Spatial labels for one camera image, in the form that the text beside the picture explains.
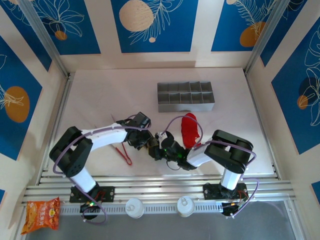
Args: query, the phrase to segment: orange circle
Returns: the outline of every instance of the orange circle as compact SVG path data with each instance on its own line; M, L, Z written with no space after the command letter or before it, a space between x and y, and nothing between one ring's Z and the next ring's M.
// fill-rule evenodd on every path
M55 37L56 37L58 40L61 40L61 41L66 40L67 37L68 37L65 32L60 31L60 30L56 31L56 32L54 33L54 35L55 35Z
M5 92L4 98L9 100L4 106L8 117L16 123L23 123L27 119L30 110L27 92L20 86L12 86Z
M304 110L308 107L308 98L305 95L301 95L296 103L301 110Z
M258 37L260 36L265 25L266 23L264 21L259 21L254 25L248 26L241 33L240 44L246 48L253 47L256 44Z

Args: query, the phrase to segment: metal floor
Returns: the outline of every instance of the metal floor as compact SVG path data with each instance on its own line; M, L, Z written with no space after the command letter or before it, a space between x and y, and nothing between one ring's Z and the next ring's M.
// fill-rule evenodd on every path
M79 215L62 215L59 230L42 228L27 240L294 240L285 204L251 202L235 218L221 213L145 214L133 219L109 215L105 225L84 223Z

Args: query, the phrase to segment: white table surface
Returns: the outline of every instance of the white table surface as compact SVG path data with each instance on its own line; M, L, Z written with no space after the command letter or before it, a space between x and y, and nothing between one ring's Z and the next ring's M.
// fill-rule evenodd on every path
M194 112L204 136L209 139L220 129L250 141L257 159L246 175L272 175L272 159L263 137L247 82L241 68L182 68L182 69L111 69L78 70L72 83L67 104L58 128L58 139L71 126L94 129L143 112L152 121L151 133L163 131L169 121L186 112L158 113L157 83L210 81L215 104L212 111ZM168 129L183 146L181 118ZM214 161L192 171L173 171L166 161L154 161L145 148L137 151L127 143L132 166L111 147L93 151L86 167L93 176L163 176L163 175L221 175L224 168ZM170 162L172 168L177 165ZM49 162L52 173L53 162Z

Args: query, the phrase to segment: orange snack package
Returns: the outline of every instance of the orange snack package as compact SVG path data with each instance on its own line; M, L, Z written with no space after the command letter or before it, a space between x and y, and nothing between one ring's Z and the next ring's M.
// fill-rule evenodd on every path
M25 224L21 234L28 234L40 228L58 230L60 213L59 197L50 201L28 201Z

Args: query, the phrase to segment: white bottle cap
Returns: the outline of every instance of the white bottle cap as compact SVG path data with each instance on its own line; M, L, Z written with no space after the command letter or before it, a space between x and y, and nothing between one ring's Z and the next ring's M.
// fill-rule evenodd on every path
M138 198L130 198L129 201L125 204L125 212L130 217L138 219L145 212L144 204Z
M184 218L189 217L195 211L195 203L189 196L180 197L176 206Z

